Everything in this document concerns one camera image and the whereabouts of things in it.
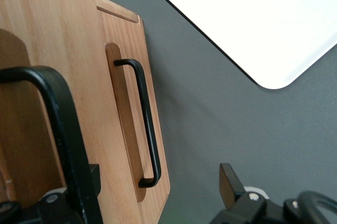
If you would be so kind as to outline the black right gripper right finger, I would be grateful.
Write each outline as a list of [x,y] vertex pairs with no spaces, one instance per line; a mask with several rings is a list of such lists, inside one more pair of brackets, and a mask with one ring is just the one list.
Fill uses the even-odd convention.
[[266,192],[260,188],[244,186],[229,163],[220,164],[220,195],[226,210],[230,210],[240,196],[255,193],[266,198]]

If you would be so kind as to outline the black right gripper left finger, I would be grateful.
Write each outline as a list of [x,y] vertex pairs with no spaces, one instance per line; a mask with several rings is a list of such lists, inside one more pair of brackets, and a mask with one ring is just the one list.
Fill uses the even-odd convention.
[[90,172],[92,176],[95,197],[97,198],[101,192],[101,173],[99,164],[90,164]]

